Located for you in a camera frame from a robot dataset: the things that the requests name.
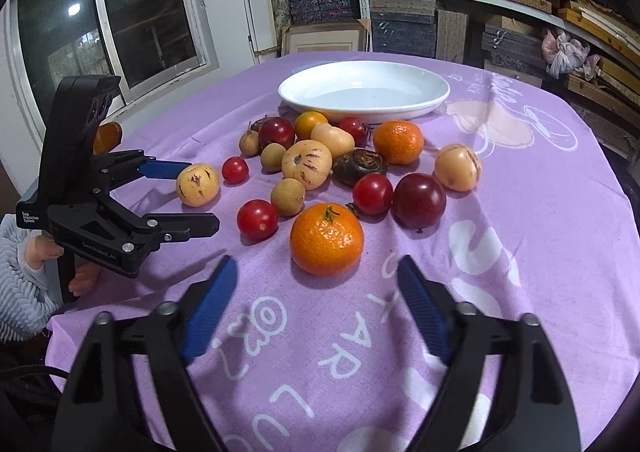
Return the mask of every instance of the person's hand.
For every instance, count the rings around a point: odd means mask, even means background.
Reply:
[[[76,276],[69,283],[69,291],[79,297],[89,293],[98,282],[102,268],[94,262],[83,262],[76,268]]]
[[[58,258],[64,249],[47,236],[36,236],[24,248],[24,260],[32,270],[39,270],[45,260]],[[89,293],[102,269],[94,262],[84,262],[76,269],[76,276],[69,283],[69,291],[76,297]]]
[[[24,247],[24,260],[32,270],[39,270],[45,260],[58,258],[64,253],[64,248],[50,237],[36,236],[29,239]]]

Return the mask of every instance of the table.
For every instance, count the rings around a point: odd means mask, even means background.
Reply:
[[[158,159],[206,161],[220,169],[238,153],[248,122],[290,114],[276,92],[288,76],[338,60],[389,60],[433,70],[451,94],[416,119],[428,146],[410,171],[432,172],[434,149],[462,142],[478,151],[476,191],[450,194],[436,230],[404,230],[391,215],[363,219],[357,269],[311,278],[292,263],[292,220],[246,245],[236,213],[267,199],[280,175],[248,160],[246,183],[197,211],[214,212],[210,239],[164,245],[128,280],[104,273],[91,295],[50,321],[47,364],[69,370],[88,325],[102,310],[116,318],[148,313],[204,280],[223,254],[239,263],[238,290],[212,339],[190,367],[210,418],[232,452],[403,451],[424,418],[444,367],[422,344],[396,289],[395,266],[411,254],[425,275],[485,314],[542,319],[577,409],[583,446],[602,431],[640,370],[640,244],[632,211],[591,131],[560,98],[484,70],[437,60],[367,53],[290,55],[251,68],[174,107],[127,138]],[[406,168],[392,167],[395,185]],[[134,212],[192,211],[168,181],[139,180],[118,190]],[[327,182],[306,204],[346,203]],[[497,361],[488,360],[465,444],[486,419]],[[150,375],[135,369],[154,438],[170,444]]]

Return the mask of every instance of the blue gripper pad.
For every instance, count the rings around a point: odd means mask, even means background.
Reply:
[[[427,290],[424,275],[409,255],[405,255],[398,263],[398,288],[429,352],[443,364],[448,364],[453,352],[449,327]]]
[[[184,327],[184,347],[180,354],[187,365],[209,348],[211,337],[238,284],[238,265],[225,257],[213,272],[211,286],[196,306]]]
[[[181,161],[147,161],[140,165],[138,172],[149,179],[178,179],[178,175],[191,163]]]

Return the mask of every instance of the window frame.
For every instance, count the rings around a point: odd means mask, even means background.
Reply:
[[[196,51],[196,56],[181,62],[176,66],[169,67],[158,74],[129,87],[126,76],[123,72],[120,58],[118,56],[113,32],[111,31],[109,18],[104,0],[94,0],[94,5],[98,15],[98,26],[108,63],[111,65],[113,73],[121,77],[121,96],[116,96],[108,112],[108,118],[113,118],[117,113],[123,112],[136,105],[137,102],[147,98],[154,93],[161,92],[168,86],[184,79],[185,76],[194,72],[217,69],[219,67],[215,50],[210,38],[210,32],[204,30],[208,28],[206,24],[206,14],[199,13],[195,0],[182,0],[190,28],[191,38]],[[20,45],[20,32],[18,26],[18,0],[9,0],[8,13],[5,13],[5,31],[7,51],[9,56],[14,87],[17,90],[18,101],[23,108],[23,115],[28,123],[28,127],[36,134],[39,149],[42,149],[42,141],[46,127],[36,104],[31,85],[24,64],[22,47]]]

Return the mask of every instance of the orange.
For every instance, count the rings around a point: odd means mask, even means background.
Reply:
[[[336,203],[320,203],[296,217],[289,236],[291,256],[305,272],[337,275],[356,264],[364,247],[358,218]]]
[[[329,120],[321,112],[307,111],[296,118],[294,130],[299,140],[311,140],[311,131],[317,124],[328,124]]]
[[[412,122],[391,120],[373,131],[373,146],[389,163],[409,165],[420,156],[424,136]]]

